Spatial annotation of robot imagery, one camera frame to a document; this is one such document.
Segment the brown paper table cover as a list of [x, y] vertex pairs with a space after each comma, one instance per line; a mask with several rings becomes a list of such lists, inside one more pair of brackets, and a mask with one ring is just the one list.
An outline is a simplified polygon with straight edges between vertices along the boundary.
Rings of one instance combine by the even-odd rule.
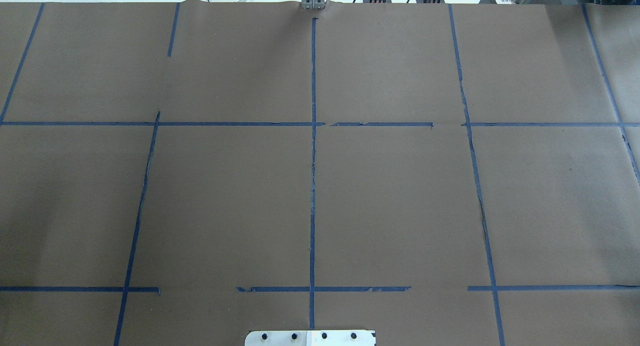
[[639, 10], [2, 3], [1, 344], [639, 344]]

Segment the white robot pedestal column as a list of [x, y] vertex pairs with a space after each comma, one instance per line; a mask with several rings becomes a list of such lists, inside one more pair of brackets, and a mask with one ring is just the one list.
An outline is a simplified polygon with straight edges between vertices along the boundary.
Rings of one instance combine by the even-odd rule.
[[245, 346], [376, 346], [370, 330], [292, 330], [250, 332]]

